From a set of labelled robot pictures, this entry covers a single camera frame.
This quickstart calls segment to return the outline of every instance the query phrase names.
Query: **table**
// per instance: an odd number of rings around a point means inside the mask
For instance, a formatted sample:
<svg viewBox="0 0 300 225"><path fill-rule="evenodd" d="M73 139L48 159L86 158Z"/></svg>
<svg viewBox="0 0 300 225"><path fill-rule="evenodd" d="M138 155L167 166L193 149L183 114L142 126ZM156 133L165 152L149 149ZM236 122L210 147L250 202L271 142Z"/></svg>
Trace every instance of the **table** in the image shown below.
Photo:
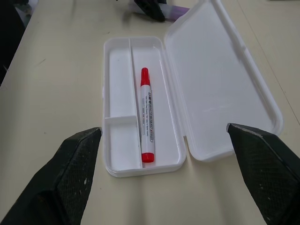
<svg viewBox="0 0 300 225"><path fill-rule="evenodd" d="M169 0L191 7L195 0ZM76 132L102 125L103 44L164 37L171 23L126 12L126 0L40 0L0 88L0 219ZM285 119L300 156L300 2L223 0ZM176 172L117 179L99 148L82 225L264 225L235 156Z"/></svg>

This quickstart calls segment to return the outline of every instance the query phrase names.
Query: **marker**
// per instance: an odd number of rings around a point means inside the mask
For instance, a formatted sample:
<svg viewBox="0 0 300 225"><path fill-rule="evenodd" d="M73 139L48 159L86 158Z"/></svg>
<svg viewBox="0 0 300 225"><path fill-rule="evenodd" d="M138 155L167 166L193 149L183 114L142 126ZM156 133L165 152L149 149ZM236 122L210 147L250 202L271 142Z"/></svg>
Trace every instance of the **marker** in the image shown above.
<svg viewBox="0 0 300 225"><path fill-rule="evenodd" d="M154 162L154 125L152 111L152 92L147 68L142 69L141 77L141 124L142 124L142 162Z"/></svg>

